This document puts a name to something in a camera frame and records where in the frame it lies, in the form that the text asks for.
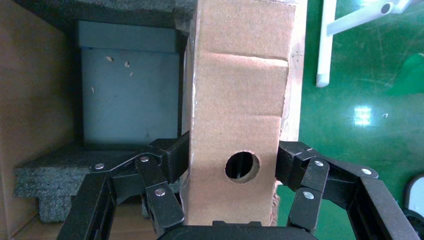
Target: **screw head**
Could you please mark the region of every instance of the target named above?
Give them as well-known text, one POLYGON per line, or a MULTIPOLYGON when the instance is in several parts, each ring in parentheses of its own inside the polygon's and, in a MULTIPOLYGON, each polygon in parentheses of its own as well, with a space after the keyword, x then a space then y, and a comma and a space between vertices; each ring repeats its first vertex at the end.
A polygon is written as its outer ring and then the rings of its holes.
POLYGON ((140 158, 140 161, 142 161, 143 163, 148 162, 149 161, 149 157, 148 156, 142 156, 140 158))
POLYGON ((316 160, 316 161, 315 161, 315 165, 317 165, 317 166, 319 166, 319 167, 322 167, 322 166, 324 166, 324 163, 323 163, 322 161, 318 161, 318 160, 316 160))
POLYGON ((96 165, 94 165, 94 168, 97 169, 97 170, 100 170, 104 167, 105 167, 105 164, 103 162, 97 163, 96 165))
POLYGON ((368 170, 366 168, 362 168, 361 171, 366 175, 371 175, 371 173, 372 173, 370 170, 368 170))
POLYGON ((165 195, 165 189, 158 188, 158 189, 156 189, 156 191, 154 191, 154 194, 156 194, 156 196, 158 196, 158 197, 161 197, 161 196, 165 195))
POLYGON ((307 199, 314 199, 314 195, 312 194, 312 192, 310 191, 304 191, 303 195, 305 196, 305 198, 307 199))

